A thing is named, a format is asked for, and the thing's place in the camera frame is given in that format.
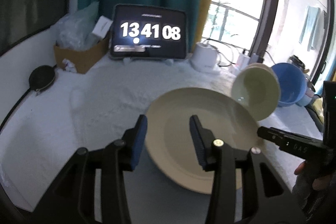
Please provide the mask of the person's right hand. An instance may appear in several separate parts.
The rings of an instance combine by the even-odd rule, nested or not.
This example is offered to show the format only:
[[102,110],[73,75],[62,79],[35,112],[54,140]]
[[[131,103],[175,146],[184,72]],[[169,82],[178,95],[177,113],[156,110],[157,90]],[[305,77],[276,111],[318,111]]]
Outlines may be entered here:
[[308,181],[312,181],[313,190],[320,191],[329,187],[331,180],[334,177],[335,172],[332,174],[326,174],[325,176],[317,177],[314,173],[314,168],[311,167],[308,161],[303,161],[295,169],[294,174],[296,176],[303,175]]

